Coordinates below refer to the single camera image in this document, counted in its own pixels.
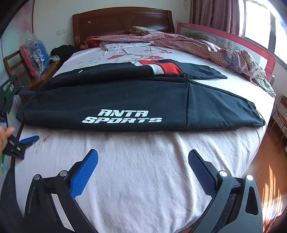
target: window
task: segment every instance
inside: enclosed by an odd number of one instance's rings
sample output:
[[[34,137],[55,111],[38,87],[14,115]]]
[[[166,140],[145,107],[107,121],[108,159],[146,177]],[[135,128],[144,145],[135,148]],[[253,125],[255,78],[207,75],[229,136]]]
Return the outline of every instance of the window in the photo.
[[[287,69],[287,32],[265,3],[270,6],[267,0],[239,0],[240,36],[268,50]]]

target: metal screw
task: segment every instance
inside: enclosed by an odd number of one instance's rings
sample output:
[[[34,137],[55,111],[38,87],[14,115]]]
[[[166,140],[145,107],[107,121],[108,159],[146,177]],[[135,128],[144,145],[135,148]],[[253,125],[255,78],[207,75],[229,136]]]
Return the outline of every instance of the metal screw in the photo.
[[[219,174],[223,177],[226,177],[227,176],[227,173],[225,171],[220,171]]]
[[[34,175],[34,180],[38,180],[38,179],[40,179],[40,175]]]
[[[250,180],[250,181],[253,180],[253,176],[252,176],[252,175],[247,175],[246,178],[247,178],[248,180]]]
[[[60,172],[60,176],[62,176],[62,177],[66,176],[67,174],[68,174],[67,171],[61,171],[61,172]]]

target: white bed sheet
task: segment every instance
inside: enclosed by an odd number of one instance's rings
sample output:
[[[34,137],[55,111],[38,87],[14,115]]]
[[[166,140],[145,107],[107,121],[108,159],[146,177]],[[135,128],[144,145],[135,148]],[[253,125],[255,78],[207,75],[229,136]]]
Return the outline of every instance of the white bed sheet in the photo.
[[[74,54],[56,75],[108,62],[162,58],[208,65],[220,71],[228,79],[197,81],[254,102],[268,124],[274,103],[268,93],[226,68],[172,49],[155,46],[110,52],[89,49]],[[39,135],[40,140],[26,150],[23,161],[16,161],[17,201],[24,213],[35,174],[56,176],[82,160],[93,148],[98,151],[99,163],[76,200],[100,233],[180,232],[203,213],[210,201],[188,164],[189,151],[196,149],[218,170],[241,177],[253,160],[265,130],[266,125],[226,132],[125,133],[25,126],[21,139]],[[59,200],[55,195],[53,198],[64,226],[72,229]]]

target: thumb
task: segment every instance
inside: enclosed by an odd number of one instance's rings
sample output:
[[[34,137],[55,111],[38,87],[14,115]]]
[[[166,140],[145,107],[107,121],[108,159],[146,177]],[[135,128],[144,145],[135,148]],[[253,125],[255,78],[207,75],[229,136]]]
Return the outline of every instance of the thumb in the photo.
[[[15,128],[12,126],[9,126],[5,131],[6,137],[9,138],[13,134],[14,131],[15,131]]]

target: wall socket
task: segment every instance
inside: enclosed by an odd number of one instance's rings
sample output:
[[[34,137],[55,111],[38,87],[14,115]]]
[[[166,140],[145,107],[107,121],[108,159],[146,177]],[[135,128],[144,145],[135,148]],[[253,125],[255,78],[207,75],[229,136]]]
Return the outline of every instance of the wall socket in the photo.
[[[67,32],[66,28],[62,28],[61,30],[57,31],[57,35],[61,35],[63,33]]]

